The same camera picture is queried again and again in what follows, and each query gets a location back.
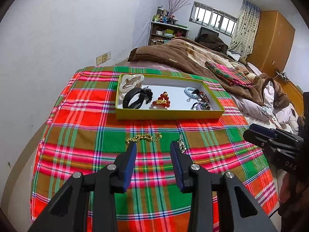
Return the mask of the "black fitness band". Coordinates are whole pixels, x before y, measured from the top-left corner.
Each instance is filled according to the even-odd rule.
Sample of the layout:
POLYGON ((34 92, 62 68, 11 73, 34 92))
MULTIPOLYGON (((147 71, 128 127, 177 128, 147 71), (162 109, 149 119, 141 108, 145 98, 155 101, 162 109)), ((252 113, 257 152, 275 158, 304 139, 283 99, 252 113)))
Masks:
POLYGON ((131 89, 123 99, 123 109, 140 109, 146 96, 146 91, 142 88, 131 89))

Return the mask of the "barred window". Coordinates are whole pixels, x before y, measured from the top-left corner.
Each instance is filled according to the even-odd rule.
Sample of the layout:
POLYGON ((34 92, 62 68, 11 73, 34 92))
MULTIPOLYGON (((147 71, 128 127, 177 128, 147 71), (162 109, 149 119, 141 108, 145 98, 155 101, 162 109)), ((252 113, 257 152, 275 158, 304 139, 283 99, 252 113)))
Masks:
POLYGON ((238 19, 221 10, 194 2, 189 21, 231 37, 238 19))

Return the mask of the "floral curtain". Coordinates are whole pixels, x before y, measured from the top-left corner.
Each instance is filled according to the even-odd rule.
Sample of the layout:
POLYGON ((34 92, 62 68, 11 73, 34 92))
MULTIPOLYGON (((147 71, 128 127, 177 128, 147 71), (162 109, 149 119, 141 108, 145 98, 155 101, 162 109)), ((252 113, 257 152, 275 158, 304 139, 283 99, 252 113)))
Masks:
POLYGON ((259 26, 261 9, 247 0, 243 0, 236 29, 232 35, 229 51, 240 54, 244 59, 252 53, 259 26))

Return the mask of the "translucent beige hair claw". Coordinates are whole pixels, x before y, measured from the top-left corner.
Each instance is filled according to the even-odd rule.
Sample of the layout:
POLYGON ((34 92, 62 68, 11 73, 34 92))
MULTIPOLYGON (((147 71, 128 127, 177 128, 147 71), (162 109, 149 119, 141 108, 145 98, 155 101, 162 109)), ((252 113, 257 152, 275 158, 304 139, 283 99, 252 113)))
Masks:
POLYGON ((120 79, 119 98, 124 99, 125 95, 134 88, 141 88, 144 81, 142 74, 125 74, 120 79))

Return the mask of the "wall power socket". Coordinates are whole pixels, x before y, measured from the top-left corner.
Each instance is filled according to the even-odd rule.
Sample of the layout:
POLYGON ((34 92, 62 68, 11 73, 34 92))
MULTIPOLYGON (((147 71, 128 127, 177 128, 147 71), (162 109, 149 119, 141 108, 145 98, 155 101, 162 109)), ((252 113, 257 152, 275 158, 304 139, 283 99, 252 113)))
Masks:
POLYGON ((110 59, 111 59, 111 52, 107 52, 103 55, 96 57, 96 65, 99 66, 110 59))

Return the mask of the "dried flower branches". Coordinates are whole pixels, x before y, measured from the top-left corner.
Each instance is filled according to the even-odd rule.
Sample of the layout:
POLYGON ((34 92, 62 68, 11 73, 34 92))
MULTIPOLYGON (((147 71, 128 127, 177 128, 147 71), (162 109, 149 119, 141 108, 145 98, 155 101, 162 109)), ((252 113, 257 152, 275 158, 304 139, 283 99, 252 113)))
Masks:
POLYGON ((174 18, 174 14, 176 11, 178 11, 179 9, 185 6, 190 5, 188 0, 168 0, 168 4, 169 4, 169 18, 170 19, 174 18))

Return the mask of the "dark wooden shelf unit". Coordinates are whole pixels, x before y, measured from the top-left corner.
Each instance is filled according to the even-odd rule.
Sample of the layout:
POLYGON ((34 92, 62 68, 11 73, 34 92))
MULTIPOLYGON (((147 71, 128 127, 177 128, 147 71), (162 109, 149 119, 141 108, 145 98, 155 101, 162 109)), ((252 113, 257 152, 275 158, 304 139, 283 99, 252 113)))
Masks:
POLYGON ((148 46, 162 45, 176 37, 187 37, 189 29, 178 25, 171 25, 152 21, 148 46))

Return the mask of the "wooden wardrobe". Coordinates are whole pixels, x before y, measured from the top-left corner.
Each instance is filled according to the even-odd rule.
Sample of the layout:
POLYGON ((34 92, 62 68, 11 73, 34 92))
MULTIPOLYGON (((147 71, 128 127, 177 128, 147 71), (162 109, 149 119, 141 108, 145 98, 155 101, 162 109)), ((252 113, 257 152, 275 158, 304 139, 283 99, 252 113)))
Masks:
POLYGON ((262 11, 253 50, 246 61, 275 77, 286 66, 294 35, 294 27, 278 11, 262 11))

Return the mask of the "folded plaid cloth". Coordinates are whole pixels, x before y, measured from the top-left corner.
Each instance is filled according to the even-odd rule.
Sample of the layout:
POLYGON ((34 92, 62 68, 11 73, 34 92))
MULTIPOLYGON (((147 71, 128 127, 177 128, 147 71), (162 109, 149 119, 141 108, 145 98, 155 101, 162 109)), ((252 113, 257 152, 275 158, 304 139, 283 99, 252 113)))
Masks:
POLYGON ((251 87, 252 82, 242 73, 233 68, 228 68, 221 64, 206 61, 206 68, 214 73, 218 78, 224 81, 226 84, 232 86, 251 87))

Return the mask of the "white pink duvet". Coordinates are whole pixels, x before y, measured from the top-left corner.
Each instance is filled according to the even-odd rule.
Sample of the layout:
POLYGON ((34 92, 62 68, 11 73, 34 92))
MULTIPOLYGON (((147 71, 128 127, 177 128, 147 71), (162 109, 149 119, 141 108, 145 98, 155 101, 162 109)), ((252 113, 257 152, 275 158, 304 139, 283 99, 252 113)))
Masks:
POLYGON ((298 114, 292 104, 283 109, 274 108, 274 83, 268 82, 262 90, 263 105, 232 95, 232 99, 242 112, 249 124, 258 124, 268 128, 281 128, 293 134, 297 134, 299 126, 297 123, 298 114))

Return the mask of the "dark jacket on chair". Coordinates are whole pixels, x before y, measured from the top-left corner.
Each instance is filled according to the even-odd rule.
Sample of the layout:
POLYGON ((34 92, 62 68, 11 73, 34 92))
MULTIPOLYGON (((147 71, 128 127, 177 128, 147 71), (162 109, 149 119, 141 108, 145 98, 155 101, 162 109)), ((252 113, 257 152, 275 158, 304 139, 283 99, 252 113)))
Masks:
POLYGON ((195 38, 195 42, 201 44, 209 49, 227 54, 228 45, 220 39, 219 34, 205 27, 199 29, 199 33, 195 38))

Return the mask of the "silver rhinestone hair pin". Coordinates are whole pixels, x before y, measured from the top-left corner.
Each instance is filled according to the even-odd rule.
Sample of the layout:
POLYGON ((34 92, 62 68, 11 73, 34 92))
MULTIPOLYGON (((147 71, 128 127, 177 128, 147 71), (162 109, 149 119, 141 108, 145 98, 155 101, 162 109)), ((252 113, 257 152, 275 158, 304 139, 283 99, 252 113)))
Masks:
POLYGON ((181 150, 181 153, 185 153, 187 148, 186 148, 186 144, 184 142, 184 139, 183 139, 183 135, 180 134, 179 136, 179 140, 177 141, 178 142, 178 145, 179 145, 179 149, 181 150))

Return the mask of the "brown fleece blanket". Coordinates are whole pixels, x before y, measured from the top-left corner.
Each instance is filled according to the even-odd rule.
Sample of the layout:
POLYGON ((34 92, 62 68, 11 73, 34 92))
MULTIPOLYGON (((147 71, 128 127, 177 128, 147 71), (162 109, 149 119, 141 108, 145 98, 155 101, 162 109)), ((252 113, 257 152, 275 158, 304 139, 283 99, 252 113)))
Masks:
POLYGON ((288 96, 284 93, 281 85, 265 73, 255 76, 249 86, 229 85, 206 66, 211 63, 220 64, 224 68, 231 68, 235 71, 236 62, 188 38, 179 37, 162 45, 135 48, 131 51, 128 61, 160 63, 184 73, 214 79, 228 93, 253 101, 260 106, 263 105, 264 100, 263 90, 269 82, 272 82, 274 86, 274 108, 283 109, 290 104, 288 96))

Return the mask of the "red gold bead ornament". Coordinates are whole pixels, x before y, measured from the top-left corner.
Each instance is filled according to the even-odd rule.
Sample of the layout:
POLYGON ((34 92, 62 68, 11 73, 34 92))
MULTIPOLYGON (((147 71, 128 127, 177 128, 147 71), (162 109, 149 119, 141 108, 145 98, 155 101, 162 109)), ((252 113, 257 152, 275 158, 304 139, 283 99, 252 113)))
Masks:
POLYGON ((163 92, 160 94, 160 96, 152 102, 152 106, 160 106, 163 108, 169 108, 170 107, 170 100, 168 97, 168 93, 167 92, 163 92))

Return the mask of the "colourful plaid tablecloth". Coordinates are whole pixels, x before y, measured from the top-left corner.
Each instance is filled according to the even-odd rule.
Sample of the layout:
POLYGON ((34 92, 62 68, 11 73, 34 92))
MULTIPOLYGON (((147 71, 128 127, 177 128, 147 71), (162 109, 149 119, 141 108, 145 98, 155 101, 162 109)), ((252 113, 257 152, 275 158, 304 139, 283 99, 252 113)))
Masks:
POLYGON ((191 195, 178 189, 170 143, 183 136, 194 162, 210 172, 233 172, 270 214, 278 204, 275 182, 260 148, 245 142, 248 123, 214 79, 202 76, 224 107, 215 120, 117 120, 116 90, 123 73, 161 75, 161 70, 88 67, 61 92, 39 142, 32 177, 30 218, 35 220, 74 172, 90 174, 126 150, 126 139, 161 134, 137 144, 129 189, 116 194, 119 231, 186 231, 191 195))

